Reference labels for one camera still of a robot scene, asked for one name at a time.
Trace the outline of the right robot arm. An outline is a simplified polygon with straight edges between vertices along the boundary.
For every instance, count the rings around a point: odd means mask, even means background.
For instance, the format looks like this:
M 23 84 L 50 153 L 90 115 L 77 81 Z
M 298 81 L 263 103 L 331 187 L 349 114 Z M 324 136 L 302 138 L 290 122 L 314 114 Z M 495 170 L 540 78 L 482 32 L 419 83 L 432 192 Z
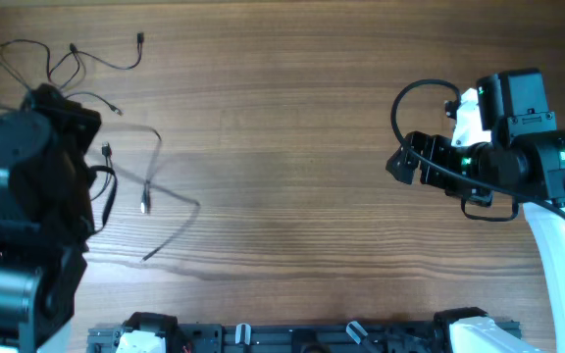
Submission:
M 444 105 L 451 137 L 399 133 L 387 160 L 398 181 L 441 189 L 462 205 L 512 200 L 537 243 L 553 316 L 556 348 L 565 352 L 565 129 L 557 126 L 536 69 L 480 78 Z

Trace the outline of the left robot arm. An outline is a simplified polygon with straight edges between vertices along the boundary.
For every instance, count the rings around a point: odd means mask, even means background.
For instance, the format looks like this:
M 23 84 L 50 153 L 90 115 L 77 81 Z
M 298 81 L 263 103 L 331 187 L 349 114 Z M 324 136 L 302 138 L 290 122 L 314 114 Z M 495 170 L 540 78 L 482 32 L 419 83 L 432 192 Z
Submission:
M 54 352 L 65 343 L 93 216 L 90 188 L 109 166 L 86 153 L 99 113 L 56 87 L 30 90 L 0 109 L 0 352 Z

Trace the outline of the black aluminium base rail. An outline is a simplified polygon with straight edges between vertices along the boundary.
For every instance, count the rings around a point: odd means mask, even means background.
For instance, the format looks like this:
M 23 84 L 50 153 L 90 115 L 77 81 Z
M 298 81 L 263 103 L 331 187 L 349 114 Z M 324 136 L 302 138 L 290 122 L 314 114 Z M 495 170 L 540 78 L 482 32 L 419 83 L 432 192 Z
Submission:
M 364 323 L 369 341 L 380 352 L 440 352 L 434 344 L 440 333 L 430 322 Z M 250 341 L 235 341 L 235 326 L 180 324 L 179 338 L 186 348 L 200 353 L 292 353 L 316 343 L 330 352 L 364 352 L 366 349 L 346 332 L 335 326 L 254 326 Z

